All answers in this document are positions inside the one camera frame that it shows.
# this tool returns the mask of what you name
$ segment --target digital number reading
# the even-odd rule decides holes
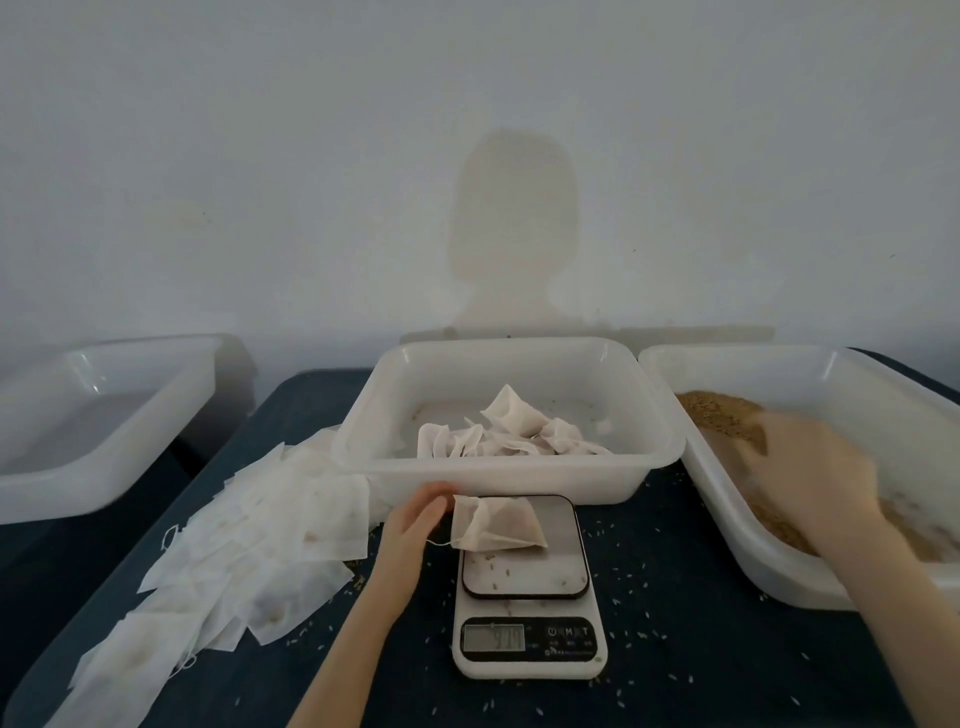
[[[464,626],[465,652],[522,652],[522,624],[468,624]]]

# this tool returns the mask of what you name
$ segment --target person's left arm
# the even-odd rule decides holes
[[[452,507],[453,491],[450,483],[426,483],[391,512],[370,580],[287,728],[360,725],[383,644],[413,596],[426,539]]]

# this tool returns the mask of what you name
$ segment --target person's left hand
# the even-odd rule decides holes
[[[400,616],[420,580],[423,547],[444,513],[453,508],[453,483],[424,483],[383,524],[380,549],[364,594],[375,595],[390,619]]]

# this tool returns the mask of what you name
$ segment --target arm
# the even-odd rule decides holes
[[[734,442],[741,465],[833,567],[918,725],[956,725],[960,618],[883,518],[874,461],[824,423],[774,413],[756,423],[768,454]]]
[[[287,728],[360,725],[380,651],[420,579],[430,531],[452,507],[453,486],[427,483],[383,525],[383,538],[366,589],[357,597],[317,676]]]

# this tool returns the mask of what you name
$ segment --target person's right arm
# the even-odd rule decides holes
[[[770,412],[755,421],[767,455],[742,441],[736,450],[833,567],[917,724],[960,725],[960,617],[883,518],[873,460],[822,422]]]

